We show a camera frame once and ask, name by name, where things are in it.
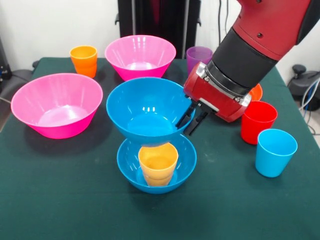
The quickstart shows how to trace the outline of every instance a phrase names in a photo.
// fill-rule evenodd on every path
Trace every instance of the purple cup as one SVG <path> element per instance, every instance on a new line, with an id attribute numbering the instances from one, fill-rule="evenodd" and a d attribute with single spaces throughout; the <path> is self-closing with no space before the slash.
<path id="1" fill-rule="evenodd" d="M 188 75 L 191 73 L 194 66 L 202 62 L 208 64 L 212 59 L 213 52 L 210 48 L 204 46 L 193 46 L 186 51 L 186 64 Z"/>

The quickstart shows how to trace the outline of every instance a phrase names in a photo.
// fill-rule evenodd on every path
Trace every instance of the blue bowl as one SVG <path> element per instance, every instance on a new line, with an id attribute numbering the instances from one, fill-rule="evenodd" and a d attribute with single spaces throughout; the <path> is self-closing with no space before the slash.
<path id="1" fill-rule="evenodd" d="M 141 77 L 117 86 L 108 96 L 106 110 L 118 130 L 133 142 L 155 146 L 178 137 L 191 120 L 176 123 L 191 104 L 179 84 L 158 77 Z"/>
<path id="2" fill-rule="evenodd" d="M 119 147 L 116 159 L 118 167 L 126 179 L 137 189 L 148 194 L 165 194 L 183 184 L 193 170 L 197 163 L 197 153 L 192 143 L 183 135 L 179 135 L 171 144 L 175 146 L 178 151 L 179 158 L 173 172 L 171 181 L 167 186 L 148 186 L 138 159 L 138 153 L 141 146 L 129 139 Z"/>

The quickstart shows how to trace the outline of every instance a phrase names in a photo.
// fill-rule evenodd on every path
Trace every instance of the plastic bowl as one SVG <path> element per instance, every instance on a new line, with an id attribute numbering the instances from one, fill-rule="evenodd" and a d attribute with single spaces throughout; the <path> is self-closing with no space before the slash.
<path id="1" fill-rule="evenodd" d="M 58 73 L 21 87 L 12 98 L 11 111 L 41 135 L 66 139 L 88 127 L 102 98 L 102 88 L 92 78 Z"/>
<path id="2" fill-rule="evenodd" d="M 179 129 L 176 123 L 190 104 L 179 84 L 142 77 L 117 86 L 107 98 L 106 110 L 127 139 L 143 146 L 156 146 L 170 142 L 184 131 L 191 120 Z"/>
<path id="3" fill-rule="evenodd" d="M 251 101 L 260 101 L 263 95 L 263 90 L 261 85 L 258 83 L 254 88 L 251 89 L 251 91 L 249 92 L 249 94 L 251 95 Z"/>
<path id="4" fill-rule="evenodd" d="M 167 40 L 150 35 L 131 35 L 110 43 L 105 58 L 124 81 L 141 77 L 161 78 L 176 57 Z"/>
<path id="5" fill-rule="evenodd" d="M 193 144 L 183 135 L 170 142 L 178 151 L 179 158 L 171 181 L 167 186 L 148 186 L 138 160 L 141 146 L 126 139 L 119 147 L 117 164 L 121 173 L 137 189 L 149 194 L 165 194 L 183 184 L 194 171 L 197 153 Z"/>

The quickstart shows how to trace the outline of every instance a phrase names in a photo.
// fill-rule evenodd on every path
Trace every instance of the yellow cup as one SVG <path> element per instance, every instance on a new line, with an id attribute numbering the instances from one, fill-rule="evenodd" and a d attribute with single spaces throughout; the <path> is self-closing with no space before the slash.
<path id="1" fill-rule="evenodd" d="M 178 151 L 171 143 L 156 147 L 141 147 L 138 158 L 146 183 L 153 187 L 168 185 L 178 157 Z"/>
<path id="2" fill-rule="evenodd" d="M 70 57 L 77 74 L 94 78 L 97 73 L 98 51 L 93 46 L 76 46 L 70 51 Z"/>

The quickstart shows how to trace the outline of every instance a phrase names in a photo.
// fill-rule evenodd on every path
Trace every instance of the orange bowl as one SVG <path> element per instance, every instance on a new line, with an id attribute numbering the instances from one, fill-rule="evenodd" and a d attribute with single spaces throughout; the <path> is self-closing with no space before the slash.
<path id="1" fill-rule="evenodd" d="M 249 94 L 252 97 L 251 101 L 260 101 L 263 95 L 261 85 L 258 83 L 254 88 L 251 89 Z"/>

